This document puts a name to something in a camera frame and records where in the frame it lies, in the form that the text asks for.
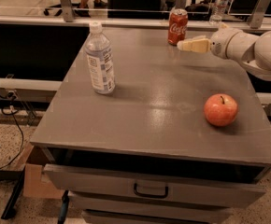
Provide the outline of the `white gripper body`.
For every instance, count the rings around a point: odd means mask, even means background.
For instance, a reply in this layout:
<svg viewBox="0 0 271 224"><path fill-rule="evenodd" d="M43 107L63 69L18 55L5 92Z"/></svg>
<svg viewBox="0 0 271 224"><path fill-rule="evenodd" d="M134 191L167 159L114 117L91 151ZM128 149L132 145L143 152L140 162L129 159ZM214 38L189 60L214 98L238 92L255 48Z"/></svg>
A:
<svg viewBox="0 0 271 224"><path fill-rule="evenodd" d="M221 28L210 38L210 50L222 59L240 60L246 52L253 54L257 35L236 28Z"/></svg>

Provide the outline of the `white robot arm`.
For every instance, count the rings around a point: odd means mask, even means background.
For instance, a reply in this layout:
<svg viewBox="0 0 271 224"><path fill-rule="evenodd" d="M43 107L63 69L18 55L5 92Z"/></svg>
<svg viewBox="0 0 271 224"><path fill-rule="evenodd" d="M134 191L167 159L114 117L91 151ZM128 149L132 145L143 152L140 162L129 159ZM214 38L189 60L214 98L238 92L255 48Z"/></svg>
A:
<svg viewBox="0 0 271 224"><path fill-rule="evenodd" d="M271 81L271 31L253 35L222 24L211 38L199 35L177 43L182 51L211 52L224 60L238 63L255 77Z"/></svg>

